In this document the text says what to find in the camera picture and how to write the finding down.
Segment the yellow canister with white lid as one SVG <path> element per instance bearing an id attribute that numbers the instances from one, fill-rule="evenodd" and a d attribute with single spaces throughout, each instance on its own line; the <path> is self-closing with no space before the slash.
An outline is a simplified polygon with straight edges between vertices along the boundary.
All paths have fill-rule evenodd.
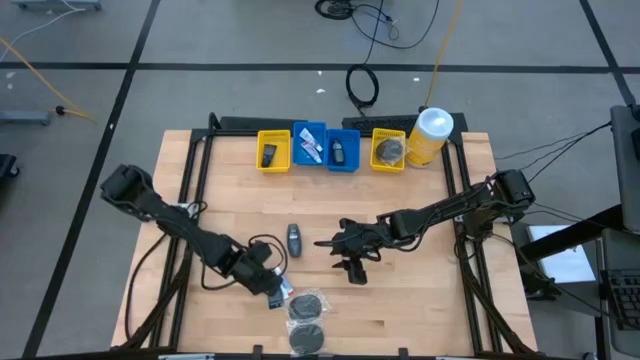
<path id="1" fill-rule="evenodd" d="M 447 142 L 453 128 L 454 120 L 447 111 L 435 107 L 422 110 L 408 139 L 408 163 L 413 167 L 426 167 Z"/>

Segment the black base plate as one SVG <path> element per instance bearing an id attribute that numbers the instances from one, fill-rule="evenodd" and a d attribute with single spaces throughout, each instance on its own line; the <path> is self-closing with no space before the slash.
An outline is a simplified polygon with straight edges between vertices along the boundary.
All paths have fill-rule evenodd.
<path id="1" fill-rule="evenodd" d="M 452 113 L 454 128 L 451 135 L 452 141 L 460 144 L 461 134 L 468 131 L 468 125 L 463 113 Z M 406 136 L 410 135 L 416 120 L 417 114 L 413 115 L 387 115 L 375 117 L 349 117 L 342 120 L 342 128 L 347 130 L 358 130 L 363 137 L 371 137 L 374 128 L 391 129 L 404 131 Z"/>
<path id="2" fill-rule="evenodd" d="M 292 130 L 296 119 L 225 116 L 219 120 L 222 129 L 234 130 Z"/>

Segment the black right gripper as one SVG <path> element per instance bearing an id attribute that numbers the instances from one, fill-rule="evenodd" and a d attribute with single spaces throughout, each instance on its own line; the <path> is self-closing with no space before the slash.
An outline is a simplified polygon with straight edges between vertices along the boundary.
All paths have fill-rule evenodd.
<path id="1" fill-rule="evenodd" d="M 390 228 L 383 223 L 359 223 L 348 218 L 339 220 L 340 231 L 330 240 L 315 241 L 314 246 L 333 247 L 342 243 L 342 254 L 348 257 L 364 256 L 392 247 Z M 355 285 L 366 285 L 367 275 L 359 257 L 343 258 L 333 265 L 347 272 L 348 281 Z"/>

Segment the black caster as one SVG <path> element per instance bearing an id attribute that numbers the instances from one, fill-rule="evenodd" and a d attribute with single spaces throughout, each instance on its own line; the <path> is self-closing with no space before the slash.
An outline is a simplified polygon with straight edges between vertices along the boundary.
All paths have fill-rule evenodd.
<path id="1" fill-rule="evenodd" d="M 0 154 L 0 189 L 8 182 L 20 174 L 20 169 L 16 165 L 17 157 L 10 154 Z"/>

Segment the yellow plastic bin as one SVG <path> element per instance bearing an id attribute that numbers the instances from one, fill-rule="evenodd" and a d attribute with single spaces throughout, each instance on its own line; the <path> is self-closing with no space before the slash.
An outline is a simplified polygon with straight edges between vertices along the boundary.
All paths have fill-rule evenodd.
<path id="1" fill-rule="evenodd" d="M 277 146 L 275 156 L 268 168 L 261 167 L 265 144 Z M 262 130 L 257 133 L 256 169 L 263 173 L 286 173 L 291 166 L 291 132 L 289 130 Z"/>
<path id="2" fill-rule="evenodd" d="M 386 166 L 380 163 L 375 157 L 376 147 L 379 145 L 380 142 L 384 141 L 387 138 L 397 138 L 404 145 L 404 157 L 395 166 Z M 370 155 L 371 168 L 374 171 L 379 171 L 379 172 L 398 173 L 403 171 L 405 168 L 405 153 L 406 153 L 405 138 L 406 138 L 406 134 L 404 131 L 401 131 L 401 130 L 374 128 L 372 133 L 372 141 L 371 141 L 371 155 Z"/>

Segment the white paper sheet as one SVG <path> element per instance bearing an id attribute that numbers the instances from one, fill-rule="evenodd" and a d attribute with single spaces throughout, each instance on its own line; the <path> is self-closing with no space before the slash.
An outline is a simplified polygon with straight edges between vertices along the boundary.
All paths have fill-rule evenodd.
<path id="1" fill-rule="evenodd" d="M 555 232 L 567 225 L 530 225 L 527 233 L 531 242 Z M 558 284 L 595 282 L 596 278 L 584 248 L 578 245 L 538 261 L 543 273 Z"/>

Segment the blue plastic bin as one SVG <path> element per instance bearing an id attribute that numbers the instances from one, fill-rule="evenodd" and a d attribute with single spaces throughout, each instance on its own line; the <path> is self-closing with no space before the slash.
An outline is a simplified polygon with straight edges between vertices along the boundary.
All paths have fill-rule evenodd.
<path id="1" fill-rule="evenodd" d="M 335 161 L 334 143 L 342 147 L 343 162 Z M 352 129 L 328 129 L 325 161 L 330 171 L 353 173 L 360 168 L 360 132 Z"/>
<path id="2" fill-rule="evenodd" d="M 307 128 L 322 146 L 322 151 L 318 151 L 322 158 L 321 164 L 316 164 L 302 148 L 301 144 L 305 141 L 299 136 L 299 133 L 303 128 Z M 323 165 L 325 163 L 326 143 L 327 127 L 324 122 L 296 122 L 293 125 L 293 162 L 297 165 Z"/>

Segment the black desk beam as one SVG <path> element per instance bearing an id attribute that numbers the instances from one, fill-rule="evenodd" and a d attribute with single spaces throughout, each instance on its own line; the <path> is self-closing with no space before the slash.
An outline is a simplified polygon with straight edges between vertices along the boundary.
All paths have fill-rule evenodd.
<path id="1" fill-rule="evenodd" d="M 535 262 L 577 245 L 582 245 L 598 238 L 605 229 L 618 231 L 625 229 L 621 205 L 603 210 L 567 228 L 520 247 L 521 254 L 517 256 L 518 263 L 524 265 L 526 260 Z"/>

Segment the gray stand foot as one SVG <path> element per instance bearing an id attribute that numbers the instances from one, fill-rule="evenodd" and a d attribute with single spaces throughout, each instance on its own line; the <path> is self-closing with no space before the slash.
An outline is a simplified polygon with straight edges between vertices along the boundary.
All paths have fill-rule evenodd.
<path id="1" fill-rule="evenodd" d="M 46 111 L 0 110 L 0 123 L 49 126 L 51 116 Z"/>
<path id="2" fill-rule="evenodd" d="M 11 0 L 22 10 L 29 11 L 101 11 L 101 0 Z"/>

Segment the gray laptop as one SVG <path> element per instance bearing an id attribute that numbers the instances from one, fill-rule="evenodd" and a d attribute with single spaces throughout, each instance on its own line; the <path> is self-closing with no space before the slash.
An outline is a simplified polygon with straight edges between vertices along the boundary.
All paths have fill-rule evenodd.
<path id="1" fill-rule="evenodd" d="M 640 235 L 602 231 L 602 288 L 614 318 L 611 343 L 619 353 L 640 359 Z"/>

